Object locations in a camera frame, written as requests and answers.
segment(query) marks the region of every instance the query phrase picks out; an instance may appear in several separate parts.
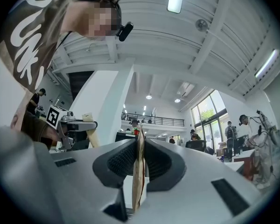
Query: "brown paper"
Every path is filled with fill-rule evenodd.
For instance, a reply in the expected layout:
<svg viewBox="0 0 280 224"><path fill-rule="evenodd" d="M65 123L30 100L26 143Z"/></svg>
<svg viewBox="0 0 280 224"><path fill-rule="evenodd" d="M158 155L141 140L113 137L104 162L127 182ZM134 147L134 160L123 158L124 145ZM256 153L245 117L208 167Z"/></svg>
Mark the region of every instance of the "brown paper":
<svg viewBox="0 0 280 224"><path fill-rule="evenodd" d="M144 134L142 127L137 140L137 157L133 170L132 206L135 212L140 207L140 200L144 187Z"/></svg>
<svg viewBox="0 0 280 224"><path fill-rule="evenodd" d="M85 122L93 122L92 113L82 115L82 120ZM98 134L96 132L96 129L87 130L86 133L87 133L88 139L90 141L89 147L90 147L90 145L92 147L99 147L99 139L98 139Z"/></svg>

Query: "table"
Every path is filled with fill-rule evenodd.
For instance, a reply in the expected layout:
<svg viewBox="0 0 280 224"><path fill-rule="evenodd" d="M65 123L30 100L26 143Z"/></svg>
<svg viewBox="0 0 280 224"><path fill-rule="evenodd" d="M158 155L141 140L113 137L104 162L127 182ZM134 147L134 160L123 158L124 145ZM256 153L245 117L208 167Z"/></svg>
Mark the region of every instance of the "table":
<svg viewBox="0 0 280 224"><path fill-rule="evenodd" d="M244 171L244 161L240 162L225 162L224 164L231 168L233 171L243 174Z"/></svg>
<svg viewBox="0 0 280 224"><path fill-rule="evenodd" d="M252 181L253 180L253 170L254 170L254 149L244 151L241 155L232 157L233 162L244 162L243 176Z"/></svg>

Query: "person in black shirt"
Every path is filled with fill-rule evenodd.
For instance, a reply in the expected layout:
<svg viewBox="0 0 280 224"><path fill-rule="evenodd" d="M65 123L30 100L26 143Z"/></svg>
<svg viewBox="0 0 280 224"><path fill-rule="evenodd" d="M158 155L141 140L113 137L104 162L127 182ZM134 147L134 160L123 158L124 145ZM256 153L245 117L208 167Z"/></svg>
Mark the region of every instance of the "person in black shirt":
<svg viewBox="0 0 280 224"><path fill-rule="evenodd" d="M170 137L170 139L169 139L169 143L171 143L171 144L175 144L175 140L173 139L173 136L172 136L172 137Z"/></svg>
<svg viewBox="0 0 280 224"><path fill-rule="evenodd" d="M194 129L191 130L191 140L201 140L199 135L197 133L195 133Z"/></svg>
<svg viewBox="0 0 280 224"><path fill-rule="evenodd" d="M39 102L39 97L40 96L43 96L43 95L46 95L46 90L44 88L40 89L39 92L35 93L30 102L28 103L28 106L27 106L27 111L32 113L33 115L35 115L35 108L37 107L38 105L38 102Z"/></svg>

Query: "backpack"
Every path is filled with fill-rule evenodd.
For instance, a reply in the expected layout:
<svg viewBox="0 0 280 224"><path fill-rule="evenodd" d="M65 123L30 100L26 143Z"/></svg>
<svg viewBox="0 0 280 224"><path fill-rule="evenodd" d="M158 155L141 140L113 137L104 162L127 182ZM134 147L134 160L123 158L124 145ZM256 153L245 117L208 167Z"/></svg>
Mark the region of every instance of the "backpack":
<svg viewBox="0 0 280 224"><path fill-rule="evenodd" d="M228 127L227 130L227 139L233 138L233 131L231 127Z"/></svg>

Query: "balcony railing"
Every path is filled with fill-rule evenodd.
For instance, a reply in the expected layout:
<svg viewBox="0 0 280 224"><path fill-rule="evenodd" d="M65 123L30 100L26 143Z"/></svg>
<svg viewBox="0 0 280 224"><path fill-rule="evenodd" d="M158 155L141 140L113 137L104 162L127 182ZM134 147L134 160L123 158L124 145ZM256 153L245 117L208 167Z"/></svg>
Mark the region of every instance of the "balcony railing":
<svg viewBox="0 0 280 224"><path fill-rule="evenodd" d="M122 120L132 121L132 119L138 120L140 123L155 124L155 125L170 125L170 126L185 126L184 119L170 119L164 117L154 117L140 114L122 113Z"/></svg>

